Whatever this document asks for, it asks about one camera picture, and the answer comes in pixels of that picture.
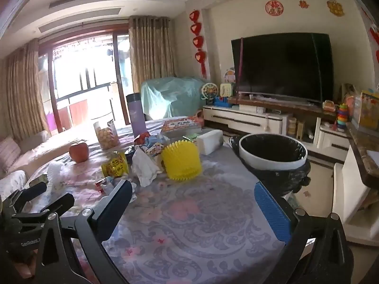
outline beige curtain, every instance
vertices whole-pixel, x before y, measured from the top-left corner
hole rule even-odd
[[[3,60],[2,80],[5,118],[16,141],[42,130],[49,132],[38,82],[38,40]]]
[[[168,18],[129,18],[131,74],[134,92],[148,79],[175,76],[174,44]]]

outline television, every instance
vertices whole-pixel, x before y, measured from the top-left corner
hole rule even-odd
[[[329,36],[281,33],[232,40],[239,92],[323,102],[333,99],[333,60]]]

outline cabinet drawer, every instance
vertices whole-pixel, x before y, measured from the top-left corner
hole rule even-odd
[[[320,131],[318,135],[317,148],[320,153],[341,161],[345,161],[349,150],[349,139],[331,133]]]
[[[231,129],[246,133],[262,133],[267,124],[266,118],[261,116],[205,108],[203,112],[206,120],[226,124]],[[268,118],[268,126],[270,133],[282,133],[282,120]]]
[[[228,127],[231,129],[243,131],[245,133],[264,133],[265,127],[266,127],[266,119],[262,118],[263,121],[262,124],[258,123],[249,123],[244,121],[230,121],[228,123]],[[269,120],[268,121],[268,133],[276,133],[281,134],[282,133],[282,122],[276,121],[276,120]]]

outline drawer handle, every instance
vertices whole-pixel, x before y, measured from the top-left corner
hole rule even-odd
[[[215,117],[215,118],[223,118],[225,120],[228,120],[228,121],[235,121],[236,123],[241,123],[241,124],[245,124],[245,125],[252,125],[252,126],[256,126],[256,127],[262,127],[261,124],[257,124],[257,123],[250,123],[248,121],[238,121],[238,120],[235,120],[233,118],[228,118],[228,117],[220,117],[220,116],[215,116],[215,115],[212,115],[212,118]]]
[[[349,151],[348,148],[341,145],[333,144],[333,143],[332,143],[332,147],[339,148],[340,150],[344,150],[344,151]]]

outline pink cushion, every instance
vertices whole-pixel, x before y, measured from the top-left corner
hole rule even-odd
[[[20,156],[21,149],[17,143],[11,138],[7,137],[0,143],[0,165],[2,169],[7,172],[16,159]]]

